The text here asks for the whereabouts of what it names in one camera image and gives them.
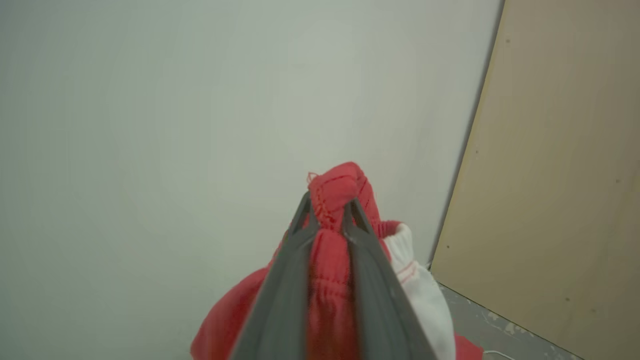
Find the cable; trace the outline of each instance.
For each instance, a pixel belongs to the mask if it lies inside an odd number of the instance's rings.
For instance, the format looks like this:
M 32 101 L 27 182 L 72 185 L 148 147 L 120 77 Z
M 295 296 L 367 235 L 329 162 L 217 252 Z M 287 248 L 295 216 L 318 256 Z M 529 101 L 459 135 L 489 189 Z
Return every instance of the cable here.
M 506 358 L 507 358 L 507 359 L 509 359 L 509 360 L 516 360 L 516 359 L 512 358 L 511 356 L 504 355 L 502 352 L 495 351 L 495 350 L 487 350 L 487 351 L 485 351 L 484 353 L 485 353 L 485 354 L 498 354 L 498 355 L 500 355 L 500 356 L 504 356 L 504 357 L 506 357 Z

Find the white cloth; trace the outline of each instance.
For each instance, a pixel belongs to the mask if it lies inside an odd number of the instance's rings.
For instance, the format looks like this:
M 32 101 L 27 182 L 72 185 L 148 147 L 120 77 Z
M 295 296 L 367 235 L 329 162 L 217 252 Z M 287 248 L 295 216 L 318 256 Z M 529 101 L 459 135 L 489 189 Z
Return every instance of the white cloth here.
M 411 230 L 400 224 L 396 233 L 387 236 L 384 242 L 391 253 L 391 266 L 438 360 L 455 360 L 456 342 L 449 307 L 429 270 L 413 258 Z

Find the gray floor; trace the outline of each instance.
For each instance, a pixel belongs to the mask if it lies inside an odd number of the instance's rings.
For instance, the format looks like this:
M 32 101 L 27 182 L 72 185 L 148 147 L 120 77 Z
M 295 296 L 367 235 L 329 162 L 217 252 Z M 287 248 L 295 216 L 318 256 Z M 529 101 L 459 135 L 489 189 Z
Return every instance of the gray floor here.
M 579 360 L 580 358 L 492 313 L 455 291 L 441 286 L 453 317 L 454 330 L 482 347 L 499 351 L 514 360 Z M 485 354 L 483 360 L 505 360 Z

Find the red cloth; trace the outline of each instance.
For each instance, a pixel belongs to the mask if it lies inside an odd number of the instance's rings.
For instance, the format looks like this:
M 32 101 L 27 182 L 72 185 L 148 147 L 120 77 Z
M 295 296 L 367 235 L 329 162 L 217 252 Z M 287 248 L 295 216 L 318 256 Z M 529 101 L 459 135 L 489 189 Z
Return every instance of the red cloth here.
M 379 239 L 394 234 L 398 222 L 380 220 L 373 189 L 355 163 L 316 176 L 308 188 L 321 226 L 309 264 L 308 358 L 357 360 L 353 283 L 341 235 L 344 205 L 357 196 Z M 380 243 L 388 257 L 386 245 Z M 193 359 L 229 357 L 270 266 L 249 275 L 214 305 L 191 344 Z
M 456 360 L 482 360 L 484 350 L 456 334 Z

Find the plywood panel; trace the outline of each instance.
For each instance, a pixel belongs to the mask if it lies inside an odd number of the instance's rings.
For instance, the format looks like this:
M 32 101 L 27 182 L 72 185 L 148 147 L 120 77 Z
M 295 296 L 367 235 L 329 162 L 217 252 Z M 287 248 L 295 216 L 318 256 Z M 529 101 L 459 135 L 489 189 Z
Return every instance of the plywood panel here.
M 640 338 L 640 2 L 508 1 L 443 284 L 586 359 Z

